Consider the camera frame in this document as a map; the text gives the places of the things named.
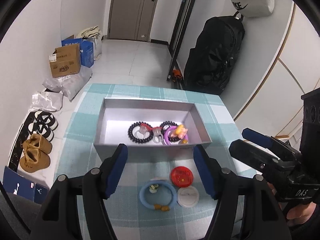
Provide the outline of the right hand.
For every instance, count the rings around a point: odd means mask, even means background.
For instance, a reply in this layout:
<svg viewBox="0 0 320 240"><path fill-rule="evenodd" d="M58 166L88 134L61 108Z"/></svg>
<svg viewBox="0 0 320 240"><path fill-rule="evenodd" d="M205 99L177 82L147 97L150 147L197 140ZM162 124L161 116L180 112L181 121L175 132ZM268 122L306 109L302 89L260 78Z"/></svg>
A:
<svg viewBox="0 0 320 240"><path fill-rule="evenodd" d="M317 204L311 202L305 205L299 204L291 208L286 215L287 225L291 227L306 223L313 215L316 206Z"/></svg>

